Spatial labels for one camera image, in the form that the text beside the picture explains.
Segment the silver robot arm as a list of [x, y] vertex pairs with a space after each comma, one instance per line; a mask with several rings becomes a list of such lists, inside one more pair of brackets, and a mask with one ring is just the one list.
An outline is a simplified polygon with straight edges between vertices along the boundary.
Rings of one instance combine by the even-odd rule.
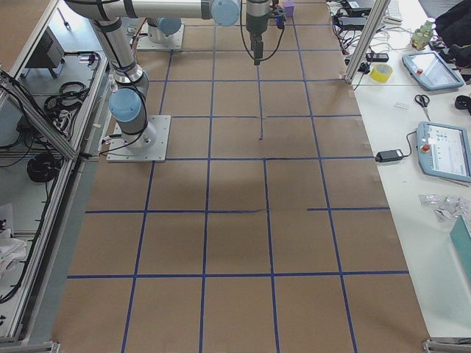
[[76, 14], [87, 18], [109, 60], [116, 83], [109, 108], [119, 131], [108, 137], [116, 147], [104, 154], [124, 159], [145, 151], [166, 152], [170, 119], [146, 111], [149, 78], [138, 64], [139, 51], [175, 51], [181, 48], [183, 20], [198, 18], [219, 26], [237, 25], [244, 50], [254, 65], [266, 60], [263, 34], [271, 18], [283, 22], [276, 1], [67, 1]]

